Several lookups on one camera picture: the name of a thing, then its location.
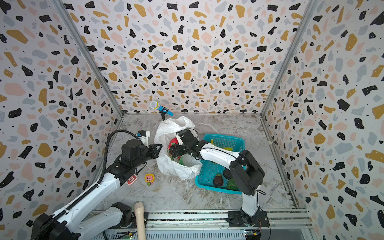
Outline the pink dragon fruit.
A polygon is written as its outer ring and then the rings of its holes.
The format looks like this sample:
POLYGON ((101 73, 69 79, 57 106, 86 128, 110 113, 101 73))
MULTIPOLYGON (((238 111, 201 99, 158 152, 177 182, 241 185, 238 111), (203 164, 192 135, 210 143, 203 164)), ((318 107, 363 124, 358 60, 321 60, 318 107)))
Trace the pink dragon fruit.
POLYGON ((168 156, 169 156, 169 158, 170 158, 172 161, 176 162, 176 163, 179 163, 181 158, 180 158, 180 157, 173 157, 173 156, 172 156, 172 153, 171 153, 171 147, 172 147, 173 145, 177 145, 178 143, 179 143, 179 142, 178 142, 177 138, 173 138, 173 139, 169 142, 168 147, 167 147, 167 152, 168 152, 168 156))

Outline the white plastic bag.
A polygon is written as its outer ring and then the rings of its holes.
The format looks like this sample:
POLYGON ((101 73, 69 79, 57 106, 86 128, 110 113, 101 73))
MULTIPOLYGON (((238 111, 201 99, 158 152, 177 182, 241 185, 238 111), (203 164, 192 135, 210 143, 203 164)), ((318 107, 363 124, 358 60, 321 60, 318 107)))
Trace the white plastic bag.
POLYGON ((186 153, 177 136, 180 131, 191 130, 195 137, 197 133, 194 128, 195 124, 186 117, 168 119, 159 124, 155 144, 163 146, 157 158, 161 173, 179 177, 181 180, 193 179, 199 175, 202 163, 186 153))

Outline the dark avocado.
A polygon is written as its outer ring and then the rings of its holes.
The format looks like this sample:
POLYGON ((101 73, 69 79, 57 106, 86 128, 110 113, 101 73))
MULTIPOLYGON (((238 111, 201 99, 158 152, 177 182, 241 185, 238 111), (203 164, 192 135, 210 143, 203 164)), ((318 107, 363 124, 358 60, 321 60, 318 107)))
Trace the dark avocado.
POLYGON ((227 179, 227 180, 230 180, 233 178, 232 174, 231 174, 231 171, 228 170, 227 168, 224 169, 223 171, 223 176, 227 179))

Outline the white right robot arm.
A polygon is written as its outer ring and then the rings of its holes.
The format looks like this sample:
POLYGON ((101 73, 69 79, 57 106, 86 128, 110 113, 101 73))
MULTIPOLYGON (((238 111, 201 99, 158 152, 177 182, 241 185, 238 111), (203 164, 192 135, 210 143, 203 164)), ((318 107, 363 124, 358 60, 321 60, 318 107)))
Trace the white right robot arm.
POLYGON ((229 213, 228 222, 235 226, 249 227, 259 224, 259 188, 265 172, 251 152, 231 152, 208 141, 200 141, 191 129, 177 132, 176 138, 178 143, 170 147, 174 158, 187 154, 199 160, 211 161, 230 171, 237 188, 242 192, 243 202, 240 211, 229 213))

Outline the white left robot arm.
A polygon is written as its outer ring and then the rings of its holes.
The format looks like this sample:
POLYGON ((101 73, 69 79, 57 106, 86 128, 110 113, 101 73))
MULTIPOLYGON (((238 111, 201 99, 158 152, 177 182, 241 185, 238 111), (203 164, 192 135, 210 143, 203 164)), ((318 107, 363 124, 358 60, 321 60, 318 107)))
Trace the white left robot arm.
POLYGON ((85 217, 109 194, 126 184, 138 172, 138 167, 159 157, 161 144, 149 144, 150 133, 139 131, 122 146, 122 153, 107 166, 104 155, 99 179, 70 203, 51 215, 41 214, 33 223, 33 240, 88 240, 118 225, 138 225, 132 219, 132 208, 115 203, 103 213, 85 220, 85 217))

